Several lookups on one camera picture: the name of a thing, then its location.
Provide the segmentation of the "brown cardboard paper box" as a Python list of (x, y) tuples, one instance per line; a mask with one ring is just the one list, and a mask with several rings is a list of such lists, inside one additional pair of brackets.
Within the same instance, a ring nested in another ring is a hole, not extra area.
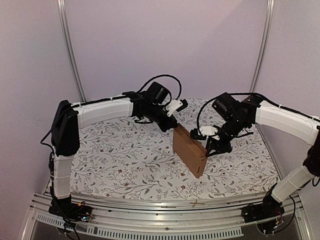
[(195, 178), (203, 175), (208, 159), (206, 149), (199, 141), (191, 139), (190, 132), (181, 124), (173, 130), (172, 149)]

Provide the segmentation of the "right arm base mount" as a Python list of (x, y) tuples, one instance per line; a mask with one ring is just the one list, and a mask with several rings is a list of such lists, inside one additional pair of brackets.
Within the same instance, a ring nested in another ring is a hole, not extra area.
[(268, 218), (273, 218), (285, 213), (281, 202), (273, 198), (263, 199), (262, 203), (250, 203), (241, 209), (241, 216), (245, 223), (256, 222)]

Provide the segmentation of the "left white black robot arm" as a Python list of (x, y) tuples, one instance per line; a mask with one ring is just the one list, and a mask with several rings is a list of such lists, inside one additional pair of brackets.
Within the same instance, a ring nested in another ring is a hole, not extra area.
[(162, 132), (178, 126), (174, 112), (183, 109), (185, 101), (164, 100), (170, 91), (163, 85), (153, 82), (144, 91), (127, 91), (121, 95), (90, 102), (71, 104), (68, 100), (59, 103), (51, 129), (51, 156), (49, 162), (50, 178), (55, 209), (63, 216), (74, 213), (74, 205), (66, 200), (70, 196), (71, 166), (80, 148), (79, 130), (105, 120), (121, 117), (137, 117), (156, 123)]

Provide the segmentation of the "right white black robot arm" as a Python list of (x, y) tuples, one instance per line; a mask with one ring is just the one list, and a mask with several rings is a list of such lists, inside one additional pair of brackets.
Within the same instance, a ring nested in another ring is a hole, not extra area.
[(242, 101), (235, 96), (224, 92), (209, 100), (224, 120), (221, 127), (197, 126), (200, 136), (207, 140), (208, 157), (231, 152), (231, 140), (239, 138), (240, 132), (252, 125), (272, 127), (310, 145), (302, 166), (272, 186), (263, 198), (258, 213), (262, 218), (269, 218), (286, 198), (320, 176), (320, 119), (276, 104), (259, 93), (248, 93)]

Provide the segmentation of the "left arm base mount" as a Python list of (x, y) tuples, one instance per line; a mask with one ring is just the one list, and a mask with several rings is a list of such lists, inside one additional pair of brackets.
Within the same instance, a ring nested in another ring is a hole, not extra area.
[(72, 203), (70, 198), (53, 199), (48, 212), (73, 222), (88, 222), (92, 217), (93, 208), (86, 203)]

